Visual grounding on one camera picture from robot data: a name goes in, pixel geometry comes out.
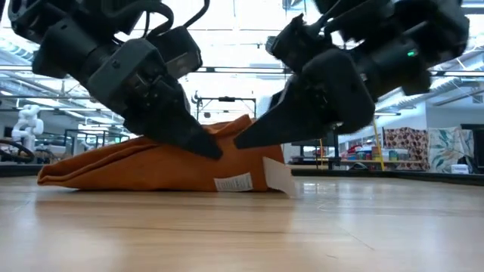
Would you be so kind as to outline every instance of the orange bag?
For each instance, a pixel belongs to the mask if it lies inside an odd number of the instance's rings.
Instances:
[[[194,191],[237,190],[251,183],[252,191],[267,191],[262,158],[278,162],[284,158],[278,145],[235,147],[235,136],[251,124],[245,115],[205,127],[224,153],[217,161],[141,137],[47,165],[40,171],[38,183],[82,190]]]

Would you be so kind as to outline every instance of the ceiling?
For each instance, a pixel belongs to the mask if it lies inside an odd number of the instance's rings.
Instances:
[[[201,8],[203,1],[164,0],[163,3],[174,10],[175,25],[177,26],[195,14]],[[306,14],[305,19],[309,22],[316,21],[319,17],[312,1],[302,1],[287,10],[283,9],[282,4],[282,0],[212,0],[207,14],[190,28],[190,32],[201,48],[204,66],[232,67],[232,69],[230,73],[192,73],[184,77],[180,82],[184,86],[187,96],[193,97],[197,94],[198,97],[232,96],[260,99],[280,91],[284,87],[286,75],[247,74],[240,71],[244,67],[281,68],[280,62],[264,50],[263,45],[267,37],[277,35],[293,17],[301,12]],[[464,1],[464,4],[479,8],[481,2]],[[13,33],[9,21],[6,20],[8,17],[5,12],[3,18],[0,29],[0,64],[28,67],[33,57],[32,53],[38,46]],[[481,45],[484,45],[484,28],[481,26],[484,24],[484,15],[473,14],[469,15],[469,18],[471,19],[471,38],[467,53],[459,60],[435,67],[435,70],[468,70],[475,64],[475,60],[479,60],[482,64]],[[163,20],[162,17],[152,16],[150,27],[155,27]],[[130,36],[119,35],[119,38],[138,37],[143,28],[144,16],[139,20],[136,30]],[[334,41],[343,44],[337,34],[334,36]],[[473,70],[475,69],[480,70],[480,67],[473,67]],[[13,95],[89,97],[88,92],[73,79],[49,79],[33,75],[31,72],[0,73],[0,88]],[[449,89],[438,97],[428,98],[428,103],[437,103],[442,99],[461,95],[462,92],[468,91],[467,89],[468,87]],[[388,96],[381,103],[385,102],[386,107],[392,106],[393,110],[399,110],[395,105],[398,106],[407,101],[407,97],[397,95]],[[123,121],[122,118],[113,115],[104,109],[103,105],[95,103],[93,100],[71,98],[69,100],[41,100],[40,102],[43,102],[41,104],[43,107],[52,107],[50,105],[58,103],[62,107],[72,109],[103,109],[103,111],[73,110],[67,113],[71,119],[84,124],[86,121],[92,124],[109,124],[113,120],[116,124],[120,124]],[[19,100],[11,100],[11,103],[15,106]],[[25,103],[35,103],[35,101],[20,101],[20,104]],[[252,115],[255,110],[251,103],[227,103],[217,100],[213,100],[208,106],[204,104],[204,106],[204,111],[210,112],[210,117],[207,118],[200,114],[202,123],[226,121],[242,114]],[[481,107],[481,104],[474,104],[473,99],[468,97],[440,107]],[[191,112],[196,115],[195,104],[192,104]]]

